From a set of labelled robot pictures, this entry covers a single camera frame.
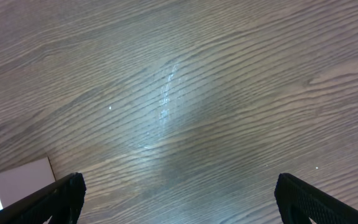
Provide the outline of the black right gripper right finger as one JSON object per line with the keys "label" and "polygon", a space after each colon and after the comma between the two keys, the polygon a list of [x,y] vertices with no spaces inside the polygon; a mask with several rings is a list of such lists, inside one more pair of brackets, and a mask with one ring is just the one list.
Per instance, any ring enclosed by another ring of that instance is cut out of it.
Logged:
{"label": "black right gripper right finger", "polygon": [[284,224],[358,224],[358,210],[289,173],[278,176],[274,196]]}

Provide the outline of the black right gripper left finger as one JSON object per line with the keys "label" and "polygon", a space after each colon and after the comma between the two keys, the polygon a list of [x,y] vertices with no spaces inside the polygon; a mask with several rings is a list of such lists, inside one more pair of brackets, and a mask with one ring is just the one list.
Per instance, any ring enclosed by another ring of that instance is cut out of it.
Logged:
{"label": "black right gripper left finger", "polygon": [[0,224],[76,224],[85,193],[83,175],[71,173],[0,210]]}

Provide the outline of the white cardboard box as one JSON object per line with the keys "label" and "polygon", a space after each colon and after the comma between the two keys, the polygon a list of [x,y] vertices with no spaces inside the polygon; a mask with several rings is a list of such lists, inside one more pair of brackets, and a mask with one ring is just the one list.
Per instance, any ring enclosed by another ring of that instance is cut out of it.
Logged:
{"label": "white cardboard box", "polygon": [[0,173],[0,210],[55,182],[48,158]]}

